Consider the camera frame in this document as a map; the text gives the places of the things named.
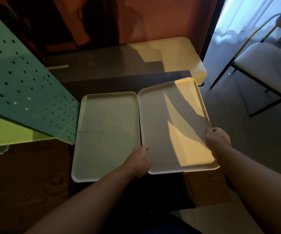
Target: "tray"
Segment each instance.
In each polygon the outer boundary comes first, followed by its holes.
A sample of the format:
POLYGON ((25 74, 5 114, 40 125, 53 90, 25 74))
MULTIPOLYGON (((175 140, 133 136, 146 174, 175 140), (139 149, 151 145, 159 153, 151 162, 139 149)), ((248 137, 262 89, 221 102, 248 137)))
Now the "tray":
POLYGON ((119 167, 140 145, 137 94, 88 94, 82 98, 71 176, 94 182, 119 167))
POLYGON ((139 91, 142 144, 149 146, 150 174, 217 169, 203 142, 211 127, 195 79, 189 77, 139 91))

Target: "white sheer curtain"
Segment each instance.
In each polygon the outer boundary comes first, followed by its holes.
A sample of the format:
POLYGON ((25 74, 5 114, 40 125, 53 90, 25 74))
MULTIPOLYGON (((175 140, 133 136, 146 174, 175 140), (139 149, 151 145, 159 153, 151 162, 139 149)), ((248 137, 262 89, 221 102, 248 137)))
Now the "white sheer curtain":
MULTIPOLYGON (((281 13, 281 0, 226 0, 213 40, 216 43, 232 42, 248 38, 257 28, 275 14, 281 13)), ((265 25, 255 36, 262 39, 274 25, 277 17, 265 25)), ((271 35, 281 37, 281 29, 271 35)))

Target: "hand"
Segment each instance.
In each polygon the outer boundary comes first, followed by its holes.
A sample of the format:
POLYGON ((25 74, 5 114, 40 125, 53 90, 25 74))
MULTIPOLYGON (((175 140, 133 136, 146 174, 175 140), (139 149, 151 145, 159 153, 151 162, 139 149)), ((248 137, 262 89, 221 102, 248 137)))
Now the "hand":
POLYGON ((131 155, 122 164, 124 169, 131 171, 136 178, 141 178, 149 171, 151 161, 146 155, 147 146, 136 147, 131 155))
POLYGON ((232 145, 229 135, 221 128, 207 128, 205 129, 205 145, 212 151, 220 144, 232 145))

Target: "orange wall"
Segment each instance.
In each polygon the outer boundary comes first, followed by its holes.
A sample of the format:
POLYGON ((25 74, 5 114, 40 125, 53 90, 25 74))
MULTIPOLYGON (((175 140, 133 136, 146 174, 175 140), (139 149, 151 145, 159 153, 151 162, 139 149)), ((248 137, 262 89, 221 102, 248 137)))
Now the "orange wall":
MULTIPOLYGON (((199 52, 217 0, 114 0, 119 43, 188 37, 199 52)), ((89 41, 79 11, 86 0, 54 0, 77 45, 89 41)))

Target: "green perforated metal panel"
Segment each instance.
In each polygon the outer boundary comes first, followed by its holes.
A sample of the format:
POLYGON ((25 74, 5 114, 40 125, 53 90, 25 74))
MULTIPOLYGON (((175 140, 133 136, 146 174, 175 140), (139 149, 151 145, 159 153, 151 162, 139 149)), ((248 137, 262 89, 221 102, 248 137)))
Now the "green perforated metal panel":
POLYGON ((74 144, 79 105, 0 21, 0 117, 74 144))

